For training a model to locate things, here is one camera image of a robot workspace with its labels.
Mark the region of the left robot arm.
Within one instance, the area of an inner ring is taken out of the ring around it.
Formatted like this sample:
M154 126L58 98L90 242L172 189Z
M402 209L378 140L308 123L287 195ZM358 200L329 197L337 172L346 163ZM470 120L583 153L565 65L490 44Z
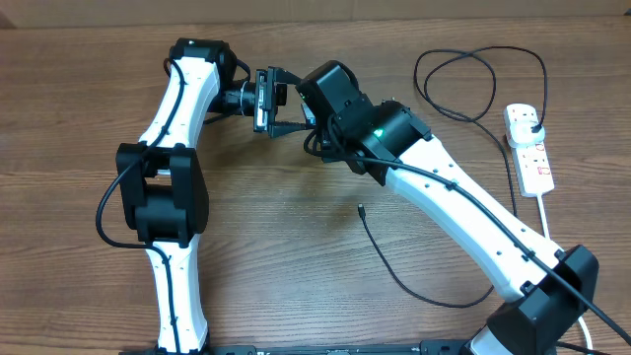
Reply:
M116 152L128 227L150 260L160 315L154 354L207 354L209 325L201 305L198 247L209 217L209 196L196 146L202 128L241 114L270 136L299 130L276 122L287 88L298 76L279 67L248 72L221 40L179 38L165 62L169 83L152 123L134 144Z

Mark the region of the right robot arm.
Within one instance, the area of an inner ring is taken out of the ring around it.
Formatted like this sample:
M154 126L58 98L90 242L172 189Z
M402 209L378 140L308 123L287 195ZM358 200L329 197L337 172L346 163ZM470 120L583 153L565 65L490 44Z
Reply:
M330 60L296 87L315 117L324 159L345 161L418 206L481 268L503 305L468 354L548 354L591 306L598 262L563 250L480 187L409 107L371 103L354 74Z

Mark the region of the Samsung Galaxy smartphone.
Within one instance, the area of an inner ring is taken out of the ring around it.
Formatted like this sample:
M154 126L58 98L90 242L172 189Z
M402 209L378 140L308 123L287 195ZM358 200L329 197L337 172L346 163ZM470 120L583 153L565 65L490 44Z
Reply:
M301 103L301 110L305 119L305 127L307 129L315 129L316 116L313 114L311 109L307 106L306 103Z

